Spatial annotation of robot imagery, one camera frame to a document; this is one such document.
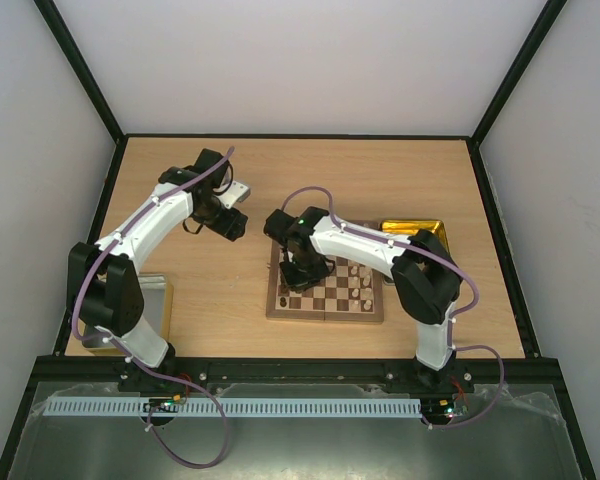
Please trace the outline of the wooden chess board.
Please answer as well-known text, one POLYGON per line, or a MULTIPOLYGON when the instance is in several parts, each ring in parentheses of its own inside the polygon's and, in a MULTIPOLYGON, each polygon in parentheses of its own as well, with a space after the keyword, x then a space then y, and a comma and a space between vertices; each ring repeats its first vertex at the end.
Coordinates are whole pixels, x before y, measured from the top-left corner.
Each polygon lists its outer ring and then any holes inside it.
POLYGON ((279 306, 279 263, 282 246, 272 241, 269 264, 269 282, 266 301, 266 317, 273 320, 337 322, 355 324, 380 324, 384 321, 383 277, 373 271, 374 308, 371 313, 350 310, 348 299, 348 271, 356 261, 328 256, 329 275, 317 286, 306 291, 289 290, 286 308, 279 306))

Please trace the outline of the silver metal tray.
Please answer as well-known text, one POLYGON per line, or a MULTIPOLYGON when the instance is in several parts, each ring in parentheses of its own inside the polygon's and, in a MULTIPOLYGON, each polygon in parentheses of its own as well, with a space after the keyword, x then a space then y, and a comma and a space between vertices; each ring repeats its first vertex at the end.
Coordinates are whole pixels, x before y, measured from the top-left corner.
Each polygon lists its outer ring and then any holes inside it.
POLYGON ((144 298, 143 316, 151 327, 168 341, 174 287, 166 275, 141 274, 139 285, 144 298))

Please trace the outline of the row of light chess pieces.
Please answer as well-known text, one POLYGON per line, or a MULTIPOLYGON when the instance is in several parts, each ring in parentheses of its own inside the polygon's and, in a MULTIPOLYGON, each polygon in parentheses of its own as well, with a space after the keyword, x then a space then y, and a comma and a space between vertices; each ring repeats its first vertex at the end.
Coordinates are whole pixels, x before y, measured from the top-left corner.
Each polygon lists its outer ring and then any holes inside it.
POLYGON ((348 299, 351 311, 371 313, 374 308, 373 271, 354 264, 348 271, 348 299))

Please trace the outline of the row of dark chess pieces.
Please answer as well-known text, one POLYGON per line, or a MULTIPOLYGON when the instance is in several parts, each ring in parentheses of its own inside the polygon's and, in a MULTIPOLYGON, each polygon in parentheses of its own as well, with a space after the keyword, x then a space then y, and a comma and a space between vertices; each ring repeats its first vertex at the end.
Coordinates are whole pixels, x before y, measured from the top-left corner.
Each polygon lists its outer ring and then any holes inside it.
MULTIPOLYGON (((282 247, 280 263, 283 263, 286 260, 288 260, 288 252, 287 252, 286 248, 282 247)), ((278 293, 280 295, 279 306, 281 308, 286 308, 287 303, 288 303, 289 289, 288 289, 286 280, 284 279, 282 266, 279 266, 279 279, 280 279, 280 285, 278 287, 278 293)))

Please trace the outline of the black aluminium frame rail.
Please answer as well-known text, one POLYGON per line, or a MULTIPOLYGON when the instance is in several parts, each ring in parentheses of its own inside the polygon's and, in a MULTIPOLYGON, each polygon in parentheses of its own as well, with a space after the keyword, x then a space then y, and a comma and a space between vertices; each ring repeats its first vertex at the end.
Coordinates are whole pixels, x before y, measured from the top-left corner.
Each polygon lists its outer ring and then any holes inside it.
MULTIPOLYGON (((458 359, 443 373, 426 373, 412 359, 253 359, 173 358, 162 368, 177 376, 186 374, 211 389, 233 384, 351 384, 378 385, 389 393, 432 396, 456 391, 456 384, 472 391, 478 384, 499 383, 495 359, 458 359)), ((120 357, 41 356, 29 383, 120 382, 124 391, 164 392, 166 382, 128 365, 120 357)))

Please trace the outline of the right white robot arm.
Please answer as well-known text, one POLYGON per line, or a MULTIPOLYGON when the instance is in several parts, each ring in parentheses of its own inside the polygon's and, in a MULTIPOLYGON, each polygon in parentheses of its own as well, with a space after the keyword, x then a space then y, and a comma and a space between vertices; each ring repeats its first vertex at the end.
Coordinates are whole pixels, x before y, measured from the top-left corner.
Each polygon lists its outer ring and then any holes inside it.
POLYGON ((455 360, 452 310, 461 278, 456 264, 434 234, 390 235, 309 207, 294 217, 274 210, 263 229, 280 248, 279 272, 291 291, 303 293, 335 271, 333 257, 368 267, 393 281, 400 305, 416 321, 414 377, 425 390, 440 390, 451 379, 455 360))

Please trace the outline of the gold tin with dark pieces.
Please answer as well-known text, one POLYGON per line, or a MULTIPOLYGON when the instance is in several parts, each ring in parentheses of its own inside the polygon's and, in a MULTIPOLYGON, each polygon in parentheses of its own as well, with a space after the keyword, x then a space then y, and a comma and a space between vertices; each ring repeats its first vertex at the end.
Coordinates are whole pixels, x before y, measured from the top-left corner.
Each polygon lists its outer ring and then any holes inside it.
POLYGON ((437 219, 383 219, 379 223, 379 229, 383 233, 412 237, 420 230, 425 230, 434 235, 444 247, 447 254, 450 253, 446 228, 442 220, 437 219))

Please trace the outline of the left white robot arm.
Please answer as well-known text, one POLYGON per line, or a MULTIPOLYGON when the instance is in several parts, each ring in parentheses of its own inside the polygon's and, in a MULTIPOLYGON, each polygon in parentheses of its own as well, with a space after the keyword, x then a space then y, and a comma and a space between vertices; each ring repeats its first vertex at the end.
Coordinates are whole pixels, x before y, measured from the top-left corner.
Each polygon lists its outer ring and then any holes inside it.
POLYGON ((144 317, 138 274, 153 250, 187 220, 229 241, 245 234, 248 218, 236 206, 250 189, 235 179, 231 156, 204 149, 194 164, 167 169, 120 226, 93 244, 79 242, 71 249, 67 309, 77 339, 85 338, 78 329, 84 324, 128 361, 161 367, 170 345, 144 317))

